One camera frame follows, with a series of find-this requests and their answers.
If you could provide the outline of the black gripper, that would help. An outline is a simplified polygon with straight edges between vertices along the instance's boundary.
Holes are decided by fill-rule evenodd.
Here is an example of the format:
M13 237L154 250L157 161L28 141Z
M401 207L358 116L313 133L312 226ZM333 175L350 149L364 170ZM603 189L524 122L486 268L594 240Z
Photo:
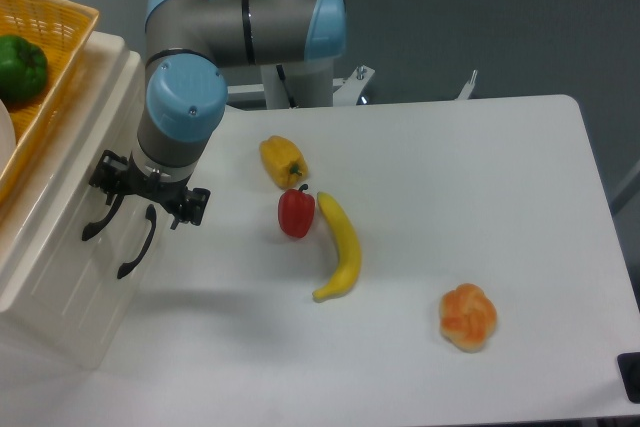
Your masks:
M89 185L106 195L105 204L111 205L119 194L136 195L160 205L168 204L173 216L170 229L179 224L200 226L210 191L205 188L187 188L190 175L171 180L165 172L151 173L136 163L133 157L119 156L105 150L89 179Z

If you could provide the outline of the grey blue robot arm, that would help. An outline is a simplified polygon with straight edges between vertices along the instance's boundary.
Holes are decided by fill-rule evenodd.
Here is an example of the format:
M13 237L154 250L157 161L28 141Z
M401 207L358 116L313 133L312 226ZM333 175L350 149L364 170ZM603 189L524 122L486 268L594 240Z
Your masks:
M90 178L112 211L148 199L199 224L209 193L187 184L228 99L222 70L271 67L296 107L333 102L345 0L148 0L145 104L131 152L105 151Z

